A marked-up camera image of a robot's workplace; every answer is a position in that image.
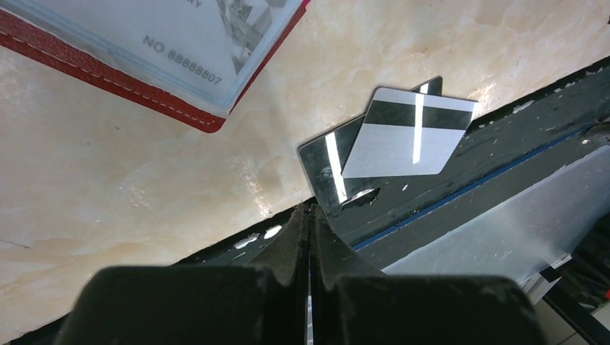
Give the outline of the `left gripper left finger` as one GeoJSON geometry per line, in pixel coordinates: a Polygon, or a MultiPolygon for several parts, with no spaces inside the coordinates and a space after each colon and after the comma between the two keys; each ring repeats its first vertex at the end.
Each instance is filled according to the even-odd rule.
{"type": "Polygon", "coordinates": [[[86,284],[57,344],[305,344],[307,208],[241,265],[115,266],[86,284]]]}

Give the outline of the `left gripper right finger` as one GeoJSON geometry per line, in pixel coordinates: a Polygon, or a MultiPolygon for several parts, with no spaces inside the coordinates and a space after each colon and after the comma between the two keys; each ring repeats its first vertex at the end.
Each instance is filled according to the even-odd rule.
{"type": "Polygon", "coordinates": [[[537,314],[506,277],[387,275],[310,208],[315,344],[544,344],[537,314]]]}

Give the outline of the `black glossy credit card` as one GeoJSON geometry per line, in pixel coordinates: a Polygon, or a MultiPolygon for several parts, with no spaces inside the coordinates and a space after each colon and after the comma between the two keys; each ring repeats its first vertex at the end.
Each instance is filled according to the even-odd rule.
{"type": "Polygon", "coordinates": [[[321,134],[298,148],[298,155],[317,203],[331,217],[363,210],[377,203],[391,207],[421,193],[417,186],[429,176],[348,178],[342,170],[352,151],[366,114],[359,114],[321,134]]]}

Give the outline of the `silver card with black stripe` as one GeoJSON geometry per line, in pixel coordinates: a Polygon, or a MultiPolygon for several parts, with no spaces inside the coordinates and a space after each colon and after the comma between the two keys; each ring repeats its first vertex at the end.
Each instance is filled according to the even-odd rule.
{"type": "Polygon", "coordinates": [[[344,178],[440,173],[479,112],[468,99],[438,96],[432,83],[415,91],[379,87],[373,92],[342,169],[344,178]]]}

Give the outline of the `red card holder wallet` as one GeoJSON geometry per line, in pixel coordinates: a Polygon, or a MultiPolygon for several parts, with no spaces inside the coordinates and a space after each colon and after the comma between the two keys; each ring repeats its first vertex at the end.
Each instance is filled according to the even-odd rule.
{"type": "Polygon", "coordinates": [[[158,111],[206,133],[220,130],[266,63],[304,15],[306,1],[243,87],[226,100],[202,98],[146,73],[124,58],[24,7],[25,1],[1,3],[1,45],[114,95],[158,111]]]}

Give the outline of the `white credit card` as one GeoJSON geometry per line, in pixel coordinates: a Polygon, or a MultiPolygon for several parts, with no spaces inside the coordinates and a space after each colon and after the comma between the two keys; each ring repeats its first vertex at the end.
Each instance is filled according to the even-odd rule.
{"type": "Polygon", "coordinates": [[[202,98],[226,100],[298,1],[25,1],[24,7],[202,98]]]}

